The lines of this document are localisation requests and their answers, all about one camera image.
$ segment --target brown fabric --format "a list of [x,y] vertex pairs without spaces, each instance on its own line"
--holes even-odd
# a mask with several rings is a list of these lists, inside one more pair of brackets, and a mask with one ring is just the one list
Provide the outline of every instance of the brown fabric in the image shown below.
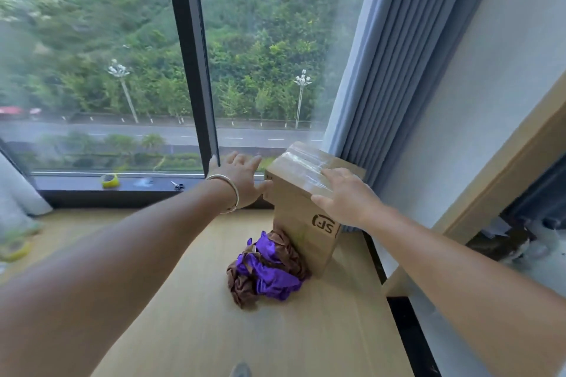
[[[295,250],[287,235],[280,230],[272,230],[267,233],[267,237],[275,243],[275,254],[281,264],[273,263],[265,259],[261,253],[256,250],[255,243],[247,246],[242,255],[253,254],[259,262],[270,268],[279,268],[287,273],[304,280],[310,277],[311,273],[308,270],[305,260]],[[246,276],[239,273],[236,269],[236,261],[232,262],[226,269],[228,275],[228,289],[232,294],[232,299],[240,307],[250,306],[254,304],[259,296],[256,292],[256,278],[253,276]]]

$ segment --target hand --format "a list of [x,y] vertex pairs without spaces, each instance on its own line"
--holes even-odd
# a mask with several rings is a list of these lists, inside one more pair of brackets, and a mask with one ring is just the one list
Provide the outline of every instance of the hand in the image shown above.
[[[208,174],[223,174],[234,182],[240,195],[238,208],[246,207],[255,202],[260,195],[273,185],[273,181],[263,181],[255,185],[254,174],[258,170],[259,163],[261,163],[261,156],[259,155],[250,158],[243,153],[234,151],[224,159],[222,166],[219,167],[216,155],[213,155],[208,165]],[[222,179],[219,179],[219,181],[225,183],[232,190],[232,187],[227,182]]]
[[322,169],[330,181],[332,198],[311,195],[311,200],[343,225],[365,229],[366,221],[386,206],[369,186],[346,168]]

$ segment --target sf logo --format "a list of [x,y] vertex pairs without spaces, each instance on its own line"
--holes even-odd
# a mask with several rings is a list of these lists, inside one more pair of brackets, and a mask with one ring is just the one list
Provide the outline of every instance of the sf logo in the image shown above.
[[315,215],[312,218],[312,224],[316,228],[323,229],[329,234],[332,234],[332,229],[334,229],[334,221],[328,216],[324,215]]

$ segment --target purple fabric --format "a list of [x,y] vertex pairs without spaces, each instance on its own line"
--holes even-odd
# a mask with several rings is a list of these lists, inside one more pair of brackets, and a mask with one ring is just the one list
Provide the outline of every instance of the purple fabric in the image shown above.
[[269,239],[265,231],[261,232],[261,236],[256,242],[255,247],[258,249],[259,253],[261,253],[261,255],[268,261],[275,262],[275,264],[281,264],[281,261],[279,261],[279,258],[277,257],[275,243],[273,243]]
[[[285,301],[289,295],[291,295],[291,292],[299,290],[303,284],[297,277],[290,275],[286,271],[266,267],[252,254],[246,255],[246,263],[252,267],[253,275],[258,278],[256,282],[258,295],[265,295],[269,298],[277,298],[280,301]],[[242,254],[240,254],[236,260],[236,268],[238,272],[246,276],[250,275],[244,263],[244,255]]]

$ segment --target crumpled cloth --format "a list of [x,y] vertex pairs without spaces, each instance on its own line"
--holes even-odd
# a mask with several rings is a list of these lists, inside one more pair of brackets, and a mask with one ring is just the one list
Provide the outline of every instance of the crumpled cloth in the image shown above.
[[283,231],[261,232],[226,270],[234,302],[244,308],[260,295],[285,301],[310,277],[308,267]]

